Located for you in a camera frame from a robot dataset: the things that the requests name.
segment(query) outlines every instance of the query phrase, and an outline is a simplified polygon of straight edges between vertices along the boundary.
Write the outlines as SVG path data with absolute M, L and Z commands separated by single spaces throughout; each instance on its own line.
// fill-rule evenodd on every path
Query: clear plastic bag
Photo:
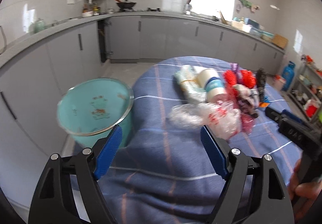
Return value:
M 195 129 L 208 125 L 216 137 L 229 139 L 241 131 L 240 110 L 232 102 L 185 104 L 172 108 L 170 121 L 184 129 Z

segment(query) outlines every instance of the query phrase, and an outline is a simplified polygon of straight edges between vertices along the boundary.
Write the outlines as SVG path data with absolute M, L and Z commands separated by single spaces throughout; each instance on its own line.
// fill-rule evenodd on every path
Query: kitchen cabinet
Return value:
M 257 70 L 260 66 L 263 48 L 259 47 L 260 42 L 250 37 L 242 36 L 235 62 L 241 68 L 248 70 Z
M 216 59 L 234 62 L 242 35 L 227 29 L 221 29 L 219 48 L 215 55 Z
M 221 36 L 221 29 L 206 23 L 199 22 L 196 40 L 198 42 L 195 54 L 202 57 L 215 58 Z
M 196 56 L 198 53 L 198 21 L 171 18 L 166 39 L 165 58 Z
M 140 58 L 165 59 L 165 42 L 169 18 L 142 16 L 140 31 Z
M 56 119 L 62 95 L 51 70 L 45 41 L 24 50 L 1 68 L 0 89 L 17 123 L 39 149 L 48 156 L 60 153 L 67 137 Z
M 84 68 L 84 81 L 100 77 L 101 62 L 98 39 L 98 23 L 93 21 L 79 26 L 81 58 Z
M 260 43 L 259 48 L 261 49 L 262 56 L 258 66 L 264 68 L 268 74 L 276 75 L 281 66 L 284 54 L 264 43 Z
M 111 59 L 140 58 L 140 16 L 111 17 L 105 29 Z
M 30 207 L 48 156 L 25 135 L 0 100 L 0 187 L 9 201 Z
M 85 81 L 81 39 L 78 27 L 74 27 L 50 37 L 47 43 L 53 71 L 62 94 Z

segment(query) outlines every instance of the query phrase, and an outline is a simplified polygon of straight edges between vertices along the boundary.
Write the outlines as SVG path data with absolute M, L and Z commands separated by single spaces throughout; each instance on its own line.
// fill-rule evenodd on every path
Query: blue striped cloth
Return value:
M 135 83 L 133 135 L 121 148 L 99 186 L 119 224 L 203 223 L 214 208 L 224 181 L 218 176 L 201 144 L 200 129 L 181 130 L 167 116 L 175 105 L 187 103 L 173 74 L 181 65 L 215 68 L 220 75 L 229 63 L 203 57 L 180 57 L 154 65 Z M 271 106 L 289 110 L 269 85 Z M 239 133 L 229 144 L 246 155 L 269 153 L 288 183 L 299 148 L 277 132 L 263 111 L 252 133 Z M 246 181 L 249 190 L 251 178 Z M 242 202 L 246 203 L 246 192 Z

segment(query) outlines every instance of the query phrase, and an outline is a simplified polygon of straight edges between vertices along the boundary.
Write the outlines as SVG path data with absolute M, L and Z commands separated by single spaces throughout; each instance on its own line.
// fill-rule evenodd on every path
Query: light switch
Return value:
M 75 4 L 75 0 L 67 0 L 67 4 Z

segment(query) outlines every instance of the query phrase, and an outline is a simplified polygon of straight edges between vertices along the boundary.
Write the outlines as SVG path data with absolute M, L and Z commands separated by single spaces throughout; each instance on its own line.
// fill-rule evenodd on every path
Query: finger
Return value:
M 295 188 L 299 185 L 298 177 L 296 173 L 293 173 L 291 178 L 289 179 L 289 186 L 288 186 L 288 191 L 289 191 L 289 197 L 292 200 L 294 197 L 294 191 Z
M 301 166 L 301 159 L 297 160 L 294 166 L 294 172 L 298 172 Z
M 298 185 L 295 188 L 295 194 L 299 197 L 315 200 L 321 192 L 321 183 L 310 182 Z
M 312 199 L 308 200 L 302 206 L 302 208 L 298 212 L 295 213 L 295 221 L 296 222 L 305 216 L 305 214 L 308 212 L 308 210 L 313 205 L 313 203 L 314 203 L 314 200 L 312 200 Z

